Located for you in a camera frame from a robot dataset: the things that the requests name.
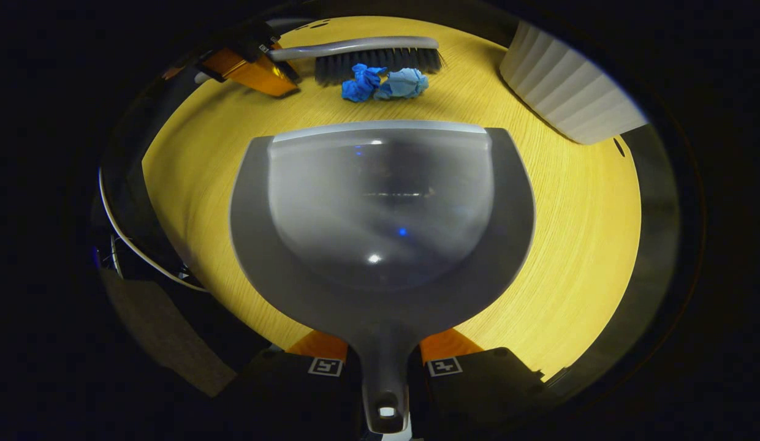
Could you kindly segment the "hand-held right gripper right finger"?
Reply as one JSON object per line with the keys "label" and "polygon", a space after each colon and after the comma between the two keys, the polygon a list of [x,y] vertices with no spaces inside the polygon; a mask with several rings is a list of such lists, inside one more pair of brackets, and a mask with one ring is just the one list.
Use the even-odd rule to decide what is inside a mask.
{"label": "hand-held right gripper right finger", "polygon": [[414,440],[490,440],[536,418],[544,382],[507,348],[482,349],[450,329],[425,338],[411,360]]}

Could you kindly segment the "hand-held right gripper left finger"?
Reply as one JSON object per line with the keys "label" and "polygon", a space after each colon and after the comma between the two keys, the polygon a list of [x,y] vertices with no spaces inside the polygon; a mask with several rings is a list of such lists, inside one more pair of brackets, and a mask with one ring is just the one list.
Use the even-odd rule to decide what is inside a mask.
{"label": "hand-held right gripper left finger", "polygon": [[360,440],[361,367],[343,340],[313,330],[265,349],[215,397],[230,439]]}

